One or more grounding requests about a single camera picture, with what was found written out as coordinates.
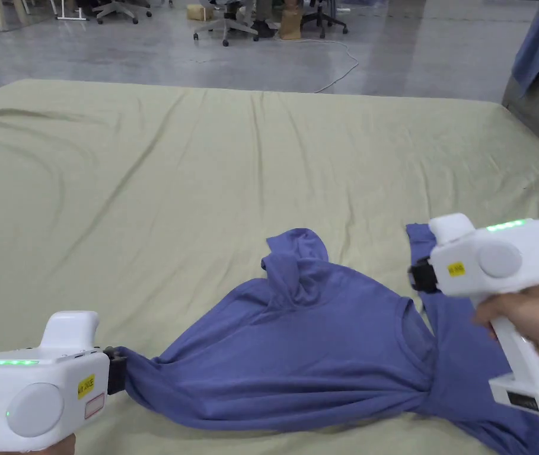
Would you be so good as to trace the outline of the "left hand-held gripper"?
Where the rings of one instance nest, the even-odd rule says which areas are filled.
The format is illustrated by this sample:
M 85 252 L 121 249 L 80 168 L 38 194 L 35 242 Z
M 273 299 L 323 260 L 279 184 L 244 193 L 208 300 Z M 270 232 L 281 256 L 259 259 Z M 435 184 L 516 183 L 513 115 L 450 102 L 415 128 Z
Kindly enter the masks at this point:
M 0 352 L 0 452 L 46 449 L 95 421 L 122 392 L 127 360 L 95 344 L 93 311 L 61 311 L 37 347 Z

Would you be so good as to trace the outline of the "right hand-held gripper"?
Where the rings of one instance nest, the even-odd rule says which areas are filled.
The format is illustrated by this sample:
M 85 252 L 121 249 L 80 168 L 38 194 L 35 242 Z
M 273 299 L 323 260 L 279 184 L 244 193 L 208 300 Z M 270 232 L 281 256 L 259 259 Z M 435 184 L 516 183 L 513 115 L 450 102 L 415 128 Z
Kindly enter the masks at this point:
M 436 246 L 408 271 L 415 290 L 477 306 L 494 294 L 539 285 L 539 219 L 476 228 L 465 214 L 453 213 L 430 220 L 429 229 Z M 494 400 L 539 414 L 538 353 L 505 318 L 491 325 L 511 368 L 490 379 Z

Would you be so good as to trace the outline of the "person's left hand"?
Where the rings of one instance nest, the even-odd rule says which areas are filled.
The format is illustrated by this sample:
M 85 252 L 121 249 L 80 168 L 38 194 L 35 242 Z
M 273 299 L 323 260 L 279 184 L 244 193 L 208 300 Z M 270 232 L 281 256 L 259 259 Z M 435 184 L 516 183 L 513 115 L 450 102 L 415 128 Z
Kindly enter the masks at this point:
M 74 455 L 75 454 L 75 445 L 76 445 L 76 435 L 71 434 L 65 437 L 63 440 L 57 442 L 56 444 L 46 447 L 38 451 L 28 451 L 23 452 L 23 454 L 28 455 Z

